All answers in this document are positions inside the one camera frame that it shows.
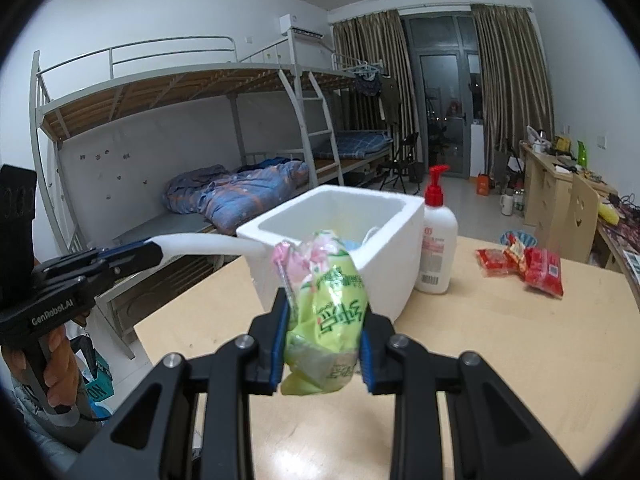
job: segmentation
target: red snack package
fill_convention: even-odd
[[[524,281],[546,293],[562,298],[562,277],[560,273],[560,256],[546,249],[528,247],[525,250],[527,273]]]
[[[518,270],[500,249],[478,249],[476,256],[486,276],[505,276]]]
[[[513,234],[509,233],[509,246],[504,250],[504,254],[513,261],[521,276],[524,276],[527,272],[527,260],[524,256],[525,249],[525,245]]]

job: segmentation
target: green plastic package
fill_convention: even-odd
[[[295,247],[274,250],[295,305],[291,309],[284,361],[291,370],[284,395],[335,392],[351,380],[358,360],[367,293],[353,260],[333,232],[320,231]]]

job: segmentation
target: glass door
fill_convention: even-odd
[[[478,92],[473,90],[480,90],[476,86],[478,40],[473,19],[469,14],[422,14],[404,18],[404,28],[422,152],[428,153],[429,166],[448,164],[448,175],[468,178],[471,123],[478,120]]]

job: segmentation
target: curtain rod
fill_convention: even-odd
[[[410,10],[410,9],[426,9],[428,7],[456,7],[456,6],[460,7],[460,6],[472,6],[472,5],[514,7],[516,9],[527,9],[529,12],[533,12],[533,7],[531,6],[488,4],[485,2],[434,2],[432,4],[414,4],[414,5],[407,5],[402,7],[390,7],[389,9],[374,10],[373,12],[358,14],[356,16],[351,16],[350,18],[345,18],[344,20],[340,20],[338,22],[331,22],[331,25],[335,25],[335,23],[345,22],[347,20],[354,20],[355,18],[362,18],[363,16],[369,16],[370,14],[375,14],[377,12],[386,12],[387,10]]]

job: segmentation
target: teal box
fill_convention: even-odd
[[[100,402],[101,400],[108,399],[113,395],[113,377],[111,377],[111,371],[107,361],[95,351],[95,363],[97,365],[97,377],[85,384],[86,391],[91,397],[93,402]]]

